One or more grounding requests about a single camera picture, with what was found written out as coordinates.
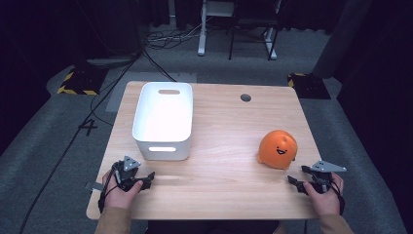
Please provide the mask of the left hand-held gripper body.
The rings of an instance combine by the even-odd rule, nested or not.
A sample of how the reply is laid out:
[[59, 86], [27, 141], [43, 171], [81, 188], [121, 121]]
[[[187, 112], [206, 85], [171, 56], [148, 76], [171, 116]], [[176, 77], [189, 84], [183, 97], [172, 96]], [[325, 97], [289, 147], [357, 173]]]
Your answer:
[[138, 182], [135, 177], [140, 163], [129, 156], [125, 156], [123, 160], [115, 162], [112, 169], [115, 172], [117, 185], [125, 192], [130, 191]]

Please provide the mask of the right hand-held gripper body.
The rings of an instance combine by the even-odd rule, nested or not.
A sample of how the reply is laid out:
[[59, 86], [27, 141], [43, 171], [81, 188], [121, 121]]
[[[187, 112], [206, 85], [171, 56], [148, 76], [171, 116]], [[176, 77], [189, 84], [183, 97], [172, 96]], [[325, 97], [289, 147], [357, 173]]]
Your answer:
[[342, 173], [347, 170], [346, 167], [338, 166], [326, 161], [319, 160], [310, 166], [316, 171], [317, 176], [312, 176], [312, 185], [318, 193], [325, 193], [329, 190], [332, 183], [333, 173]]

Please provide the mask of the orange smiley face toy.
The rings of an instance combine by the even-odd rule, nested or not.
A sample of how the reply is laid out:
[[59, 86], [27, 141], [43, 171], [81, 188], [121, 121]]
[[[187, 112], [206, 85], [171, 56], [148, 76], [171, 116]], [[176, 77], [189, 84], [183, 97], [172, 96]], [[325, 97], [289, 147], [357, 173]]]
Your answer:
[[262, 138], [257, 161], [275, 169], [287, 170], [295, 159], [297, 151], [298, 144], [290, 133], [275, 130]]

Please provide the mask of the white plastic storage bin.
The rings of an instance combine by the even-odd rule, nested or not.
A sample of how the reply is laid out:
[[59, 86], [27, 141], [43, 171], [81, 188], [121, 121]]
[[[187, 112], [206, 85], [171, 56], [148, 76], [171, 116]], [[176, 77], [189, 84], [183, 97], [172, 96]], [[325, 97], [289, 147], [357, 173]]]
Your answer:
[[145, 160], [181, 161], [190, 154], [192, 122], [189, 84], [149, 82], [139, 95], [132, 136]]

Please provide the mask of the person's left hand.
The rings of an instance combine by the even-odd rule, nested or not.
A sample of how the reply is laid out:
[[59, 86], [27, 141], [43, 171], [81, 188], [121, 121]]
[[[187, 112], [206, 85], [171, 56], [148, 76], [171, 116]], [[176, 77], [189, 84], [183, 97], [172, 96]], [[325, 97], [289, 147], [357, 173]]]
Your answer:
[[110, 171], [108, 171], [102, 178], [103, 183], [106, 181], [108, 181], [108, 185], [104, 202], [105, 208], [112, 207], [129, 210], [135, 196], [139, 193], [141, 186], [143, 185], [142, 181], [138, 181], [133, 188], [131, 188], [128, 192], [125, 192], [117, 186], [115, 177], [111, 175]]

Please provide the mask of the person's right hand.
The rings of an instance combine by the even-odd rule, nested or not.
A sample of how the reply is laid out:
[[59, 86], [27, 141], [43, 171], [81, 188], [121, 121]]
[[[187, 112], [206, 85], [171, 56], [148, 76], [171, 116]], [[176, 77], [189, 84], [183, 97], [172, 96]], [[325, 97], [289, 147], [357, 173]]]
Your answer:
[[332, 187], [323, 194], [319, 194], [311, 183], [304, 182], [304, 187], [318, 216], [339, 215], [341, 213], [340, 197], [344, 192], [344, 180], [337, 174], [332, 174], [332, 181]]

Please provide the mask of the person's dark lap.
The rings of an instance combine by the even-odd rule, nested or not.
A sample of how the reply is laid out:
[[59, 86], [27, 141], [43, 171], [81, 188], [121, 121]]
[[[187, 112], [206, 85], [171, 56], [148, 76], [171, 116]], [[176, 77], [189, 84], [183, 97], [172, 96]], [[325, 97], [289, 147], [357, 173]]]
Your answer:
[[285, 234], [277, 220], [150, 220], [145, 234]]

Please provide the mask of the black yellow striped stand base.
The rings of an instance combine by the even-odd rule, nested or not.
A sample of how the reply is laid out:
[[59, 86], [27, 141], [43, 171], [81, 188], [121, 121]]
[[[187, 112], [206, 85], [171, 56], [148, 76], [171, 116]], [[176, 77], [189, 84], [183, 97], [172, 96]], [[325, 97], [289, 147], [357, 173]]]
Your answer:
[[299, 98], [330, 99], [323, 81], [313, 74], [291, 73], [287, 76], [287, 84]]
[[107, 69], [80, 70], [72, 68], [63, 79], [57, 93], [98, 96], [107, 73]]

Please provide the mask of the white desk leg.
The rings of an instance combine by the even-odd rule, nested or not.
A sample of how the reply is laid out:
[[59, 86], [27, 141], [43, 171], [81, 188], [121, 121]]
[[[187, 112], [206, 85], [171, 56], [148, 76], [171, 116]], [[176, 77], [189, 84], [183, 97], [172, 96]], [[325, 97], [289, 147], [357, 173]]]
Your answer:
[[275, 50], [278, 33], [279, 32], [273, 27], [267, 28], [263, 33], [263, 39], [268, 53], [268, 60], [273, 60], [278, 57]]
[[201, 31], [198, 45], [198, 56], [202, 57], [206, 54], [207, 41], [207, 0], [203, 0], [202, 15], [201, 15]]

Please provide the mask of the black metal chair frame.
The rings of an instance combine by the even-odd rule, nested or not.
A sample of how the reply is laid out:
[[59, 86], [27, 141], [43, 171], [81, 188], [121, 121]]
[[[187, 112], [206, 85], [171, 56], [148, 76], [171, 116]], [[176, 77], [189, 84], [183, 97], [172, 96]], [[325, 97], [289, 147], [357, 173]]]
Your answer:
[[228, 59], [232, 58], [237, 29], [273, 27], [280, 32], [279, 7], [281, 0], [234, 0], [231, 16], [231, 43]]

